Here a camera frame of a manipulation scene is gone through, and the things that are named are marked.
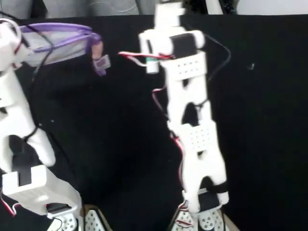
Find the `black background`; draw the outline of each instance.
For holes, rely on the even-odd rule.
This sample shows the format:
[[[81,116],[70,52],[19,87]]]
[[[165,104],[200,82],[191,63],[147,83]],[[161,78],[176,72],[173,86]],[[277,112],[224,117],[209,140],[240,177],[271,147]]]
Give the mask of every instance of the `black background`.
[[[34,111],[56,146],[52,168],[95,204],[114,231],[166,230],[181,188],[180,153],[168,138],[151,89],[162,76],[116,54],[139,51],[138,34],[151,16],[58,20],[91,26],[103,36],[112,67],[98,77],[90,56],[46,66],[36,82]],[[184,25],[210,34],[232,52],[208,84],[226,161],[226,213],[244,231],[305,230],[307,213],[308,16],[189,16]],[[209,41],[209,74],[227,54]],[[18,70],[27,92],[32,69]],[[0,207],[1,230],[47,230],[50,221],[22,208],[13,219]]]

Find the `person's leg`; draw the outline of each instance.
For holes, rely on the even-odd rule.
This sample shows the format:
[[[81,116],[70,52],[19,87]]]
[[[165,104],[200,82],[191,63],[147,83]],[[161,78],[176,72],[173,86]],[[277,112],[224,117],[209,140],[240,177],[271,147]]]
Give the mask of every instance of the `person's leg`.
[[[154,14],[159,0],[136,0],[140,14]]]
[[[0,9],[20,19],[31,16],[32,0],[0,0]]]
[[[89,0],[91,15],[139,14],[135,0]]]
[[[48,18],[87,16],[87,0],[43,0]]]

